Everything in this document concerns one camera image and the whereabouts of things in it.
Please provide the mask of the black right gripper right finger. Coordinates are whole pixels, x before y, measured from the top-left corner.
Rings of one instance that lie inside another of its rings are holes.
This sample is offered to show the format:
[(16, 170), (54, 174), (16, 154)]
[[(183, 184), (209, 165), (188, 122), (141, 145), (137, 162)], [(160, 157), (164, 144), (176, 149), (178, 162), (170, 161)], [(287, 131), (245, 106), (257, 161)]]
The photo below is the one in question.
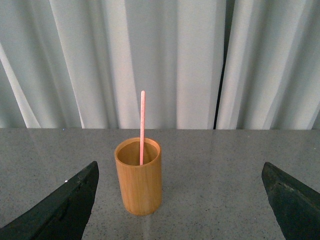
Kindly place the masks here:
[(268, 202), (287, 240), (320, 238), (320, 193), (265, 162), (261, 178)]

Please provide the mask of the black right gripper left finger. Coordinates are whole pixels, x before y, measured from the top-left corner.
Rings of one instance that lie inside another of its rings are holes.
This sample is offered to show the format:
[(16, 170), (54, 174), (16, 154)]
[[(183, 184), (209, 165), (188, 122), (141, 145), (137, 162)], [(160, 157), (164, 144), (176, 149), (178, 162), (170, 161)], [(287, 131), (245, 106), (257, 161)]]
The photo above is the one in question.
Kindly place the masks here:
[(0, 229), (2, 240), (80, 240), (90, 219), (99, 181), (91, 162), (54, 192)]

